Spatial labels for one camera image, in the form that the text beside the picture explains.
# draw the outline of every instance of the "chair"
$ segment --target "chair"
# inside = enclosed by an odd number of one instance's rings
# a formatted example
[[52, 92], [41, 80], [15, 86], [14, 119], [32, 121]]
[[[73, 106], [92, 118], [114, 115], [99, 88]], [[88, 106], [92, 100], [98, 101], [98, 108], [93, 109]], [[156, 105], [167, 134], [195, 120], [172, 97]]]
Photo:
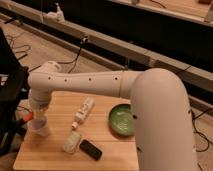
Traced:
[[0, 28], [0, 74], [7, 75], [4, 85], [0, 84], [0, 156], [8, 153], [16, 133], [25, 134], [17, 124], [15, 111], [22, 99], [28, 96], [28, 68], [21, 66], [13, 54]]

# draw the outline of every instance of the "white cup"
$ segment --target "white cup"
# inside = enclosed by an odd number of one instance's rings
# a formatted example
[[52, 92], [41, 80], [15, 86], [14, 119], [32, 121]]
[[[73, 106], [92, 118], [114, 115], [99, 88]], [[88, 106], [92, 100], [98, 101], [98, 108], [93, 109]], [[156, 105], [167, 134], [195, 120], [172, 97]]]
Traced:
[[43, 116], [39, 119], [33, 119], [27, 122], [27, 127], [30, 132], [46, 137], [50, 135], [50, 128], [48, 126], [47, 117]]

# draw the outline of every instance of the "gray floor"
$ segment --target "gray floor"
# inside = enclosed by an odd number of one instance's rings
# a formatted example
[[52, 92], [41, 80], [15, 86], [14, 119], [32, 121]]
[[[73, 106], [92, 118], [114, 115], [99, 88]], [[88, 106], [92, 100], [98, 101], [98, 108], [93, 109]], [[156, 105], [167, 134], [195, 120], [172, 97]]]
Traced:
[[[47, 60], [55, 61], [70, 61], [76, 57], [76, 54], [60, 47], [52, 42], [49, 42], [33, 33], [23, 30], [21, 27], [8, 24], [4, 26], [4, 32], [6, 35], [19, 36], [15, 39], [14, 46], [21, 46], [28, 44], [31, 46], [31, 50], [28, 52], [28, 56], [21, 60], [23, 65], [34, 68]], [[63, 66], [63, 72], [67, 72], [71, 66]], [[96, 72], [96, 71], [108, 71], [109, 69], [101, 66], [91, 60], [80, 57], [77, 66], [73, 72]], [[22, 105], [27, 106], [27, 102], [22, 102]], [[196, 122], [197, 128], [203, 132], [210, 140], [213, 140], [213, 118], [205, 115]], [[195, 135], [196, 144], [198, 149], [206, 147], [206, 142], [199, 136]], [[213, 148], [210, 148], [203, 153], [198, 153], [198, 161], [204, 171], [213, 170]]]

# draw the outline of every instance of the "green ceramic bowl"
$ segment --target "green ceramic bowl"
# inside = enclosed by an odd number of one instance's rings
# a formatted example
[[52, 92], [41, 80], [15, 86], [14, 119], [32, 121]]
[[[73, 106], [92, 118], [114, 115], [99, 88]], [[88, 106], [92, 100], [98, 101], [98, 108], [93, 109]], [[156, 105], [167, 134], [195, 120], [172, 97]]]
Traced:
[[120, 135], [134, 135], [133, 117], [129, 104], [119, 104], [112, 108], [109, 113], [109, 126]]

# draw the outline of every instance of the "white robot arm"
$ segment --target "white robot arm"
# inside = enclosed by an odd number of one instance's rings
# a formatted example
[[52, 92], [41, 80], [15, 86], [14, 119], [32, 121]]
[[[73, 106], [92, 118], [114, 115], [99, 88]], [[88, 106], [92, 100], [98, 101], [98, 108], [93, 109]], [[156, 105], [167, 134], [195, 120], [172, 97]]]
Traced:
[[140, 171], [197, 171], [190, 105], [181, 80], [164, 69], [64, 74], [56, 62], [30, 73], [29, 102], [47, 108], [53, 91], [130, 99]]

